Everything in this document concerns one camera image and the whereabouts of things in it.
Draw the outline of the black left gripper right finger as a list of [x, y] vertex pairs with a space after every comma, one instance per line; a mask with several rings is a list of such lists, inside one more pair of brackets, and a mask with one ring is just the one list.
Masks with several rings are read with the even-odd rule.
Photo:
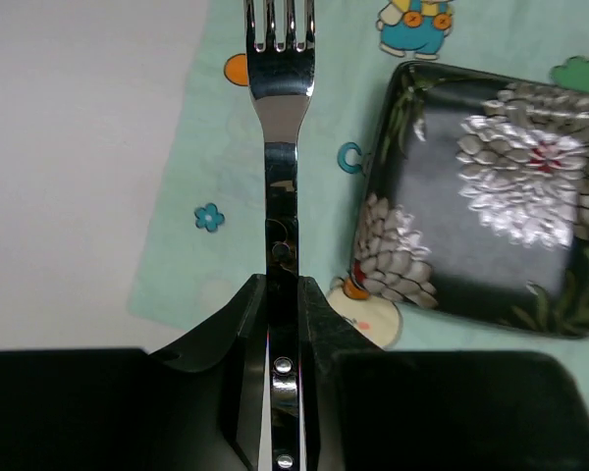
[[310, 470], [589, 470], [589, 411], [554, 357], [385, 351], [297, 287]]

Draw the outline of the steel fork patterned handle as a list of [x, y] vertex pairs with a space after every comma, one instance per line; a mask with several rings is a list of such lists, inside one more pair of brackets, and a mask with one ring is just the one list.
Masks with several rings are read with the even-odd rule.
[[301, 406], [297, 146], [314, 91], [315, 8], [313, 2], [305, 2], [304, 21], [299, 24], [295, 2], [285, 2], [285, 17], [278, 20], [274, 2], [266, 1], [263, 24], [259, 26], [254, 6], [251, 0], [243, 2], [248, 88], [264, 140], [272, 467], [298, 470]]

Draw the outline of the dark floral rectangular plate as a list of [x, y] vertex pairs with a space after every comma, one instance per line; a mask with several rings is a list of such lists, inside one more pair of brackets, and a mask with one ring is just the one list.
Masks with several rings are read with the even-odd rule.
[[400, 64], [344, 293], [589, 336], [589, 89]]

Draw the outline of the green cartoon print cloth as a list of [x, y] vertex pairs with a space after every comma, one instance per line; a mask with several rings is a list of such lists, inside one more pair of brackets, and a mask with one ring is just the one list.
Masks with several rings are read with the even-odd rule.
[[[302, 272], [335, 309], [387, 349], [547, 352], [589, 391], [589, 339], [533, 339], [342, 292], [380, 105], [398, 59], [380, 49], [379, 1], [320, 1], [315, 91], [299, 145]], [[589, 1], [456, 1], [439, 57], [455, 66], [589, 90]], [[263, 169], [248, 91], [229, 82], [240, 9], [211, 4], [129, 299], [130, 311], [191, 328], [263, 268]]]

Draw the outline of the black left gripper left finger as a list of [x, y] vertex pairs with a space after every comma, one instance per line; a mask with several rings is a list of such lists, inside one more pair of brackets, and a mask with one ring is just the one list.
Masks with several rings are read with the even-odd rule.
[[0, 470], [254, 470], [265, 280], [154, 351], [0, 351]]

